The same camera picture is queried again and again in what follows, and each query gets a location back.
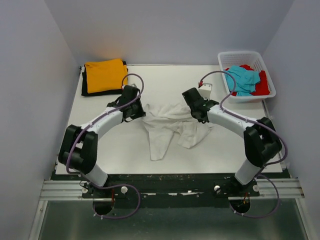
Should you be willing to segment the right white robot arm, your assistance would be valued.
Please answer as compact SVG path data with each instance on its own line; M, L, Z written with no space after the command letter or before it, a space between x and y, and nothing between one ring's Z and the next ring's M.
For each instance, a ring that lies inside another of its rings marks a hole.
M230 191L234 195L243 195L267 162L282 150L272 121L267 117L254 119L238 115L222 108L217 101L204 99L194 87L183 92L182 96L191 116L198 122L219 125L243 138L246 159L230 183Z

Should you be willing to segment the white t shirt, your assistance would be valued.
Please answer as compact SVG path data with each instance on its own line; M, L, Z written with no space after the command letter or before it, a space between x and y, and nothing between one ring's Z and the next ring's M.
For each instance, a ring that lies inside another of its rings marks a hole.
M175 134L179 135L177 144L191 149L199 144L213 129L213 124L198 122L191 115L186 103L164 105L145 105L146 116L143 126L148 132L151 161L162 160Z

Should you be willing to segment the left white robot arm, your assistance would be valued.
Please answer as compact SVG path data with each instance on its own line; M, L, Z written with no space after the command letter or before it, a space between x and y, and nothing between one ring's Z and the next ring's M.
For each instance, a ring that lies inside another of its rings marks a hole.
M107 182L108 174L97 164L98 141L117 125L146 115L140 94L136 86L126 85L121 96L108 103L105 111L95 119L81 126L71 124L65 130L58 161L67 170L73 169L83 175L101 198L110 194L111 185Z

